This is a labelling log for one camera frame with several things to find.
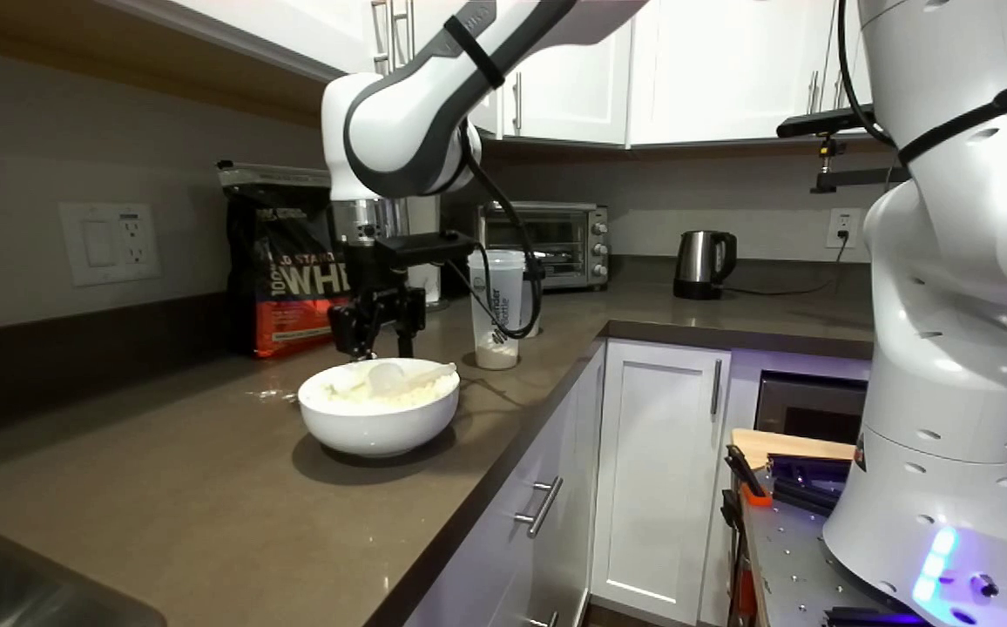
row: kitchen counter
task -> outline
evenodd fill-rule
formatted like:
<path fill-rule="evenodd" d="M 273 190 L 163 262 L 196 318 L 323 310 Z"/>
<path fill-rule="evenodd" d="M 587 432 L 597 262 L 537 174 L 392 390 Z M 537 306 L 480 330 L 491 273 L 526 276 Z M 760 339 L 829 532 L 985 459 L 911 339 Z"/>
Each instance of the kitchen counter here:
<path fill-rule="evenodd" d="M 448 436 L 398 464 L 336 455 L 306 436 L 293 390 L 340 362 L 336 348 L 214 360 L 35 414 L 0 430 L 0 532 L 178 627 L 367 625 L 601 333 L 871 353 L 860 273 L 719 304 L 671 299 L 670 276 L 639 262 L 605 293 L 548 295 L 542 333 L 506 373 L 468 367 L 468 299 L 432 310 L 417 355 L 460 367 L 465 403 Z"/>

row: stainless steel kettle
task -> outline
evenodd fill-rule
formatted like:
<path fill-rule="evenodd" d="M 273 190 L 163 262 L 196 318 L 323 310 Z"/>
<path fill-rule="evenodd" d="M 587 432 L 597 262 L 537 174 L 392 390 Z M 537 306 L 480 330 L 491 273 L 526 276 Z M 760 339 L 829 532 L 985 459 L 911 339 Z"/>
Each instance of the stainless steel kettle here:
<path fill-rule="evenodd" d="M 719 299 L 738 263 L 738 237 L 725 231 L 687 231 L 680 237 L 671 293 L 680 299 Z"/>

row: white bowl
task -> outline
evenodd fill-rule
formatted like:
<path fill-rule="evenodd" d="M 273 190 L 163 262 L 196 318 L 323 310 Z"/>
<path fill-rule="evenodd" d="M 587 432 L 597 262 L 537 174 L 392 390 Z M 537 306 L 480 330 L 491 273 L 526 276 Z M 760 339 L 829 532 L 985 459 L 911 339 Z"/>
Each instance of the white bowl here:
<path fill-rule="evenodd" d="M 460 373 L 430 360 L 368 360 L 315 373 L 295 390 L 306 432 L 353 455 L 400 455 L 460 409 Z"/>

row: sink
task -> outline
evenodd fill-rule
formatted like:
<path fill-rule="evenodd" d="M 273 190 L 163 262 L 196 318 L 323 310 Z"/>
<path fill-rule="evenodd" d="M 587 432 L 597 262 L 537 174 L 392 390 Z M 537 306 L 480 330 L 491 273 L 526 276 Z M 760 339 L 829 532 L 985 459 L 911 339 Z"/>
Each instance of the sink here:
<path fill-rule="evenodd" d="M 163 627 L 166 620 L 0 535 L 0 627 Z"/>

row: white wall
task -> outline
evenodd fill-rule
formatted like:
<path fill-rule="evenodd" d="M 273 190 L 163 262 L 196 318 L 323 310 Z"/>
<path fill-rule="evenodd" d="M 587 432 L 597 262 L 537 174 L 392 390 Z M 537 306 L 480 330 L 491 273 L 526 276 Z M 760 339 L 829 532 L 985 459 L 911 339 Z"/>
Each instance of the white wall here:
<path fill-rule="evenodd" d="M 303 164 L 306 130 L 0 57 L 0 323 L 218 293 L 223 155 Z M 60 203 L 150 203 L 162 276 L 78 290 Z"/>
<path fill-rule="evenodd" d="M 738 257 L 834 262 L 829 209 L 869 209 L 880 183 L 810 194 L 815 151 L 680 151 L 628 152 L 604 164 L 513 164 L 498 181 L 517 200 L 592 200 L 609 209 L 612 254 L 671 257 L 684 231 L 732 231 Z M 885 167 L 880 152 L 854 152 L 838 167 Z M 842 262 L 869 262 L 864 245 Z"/>

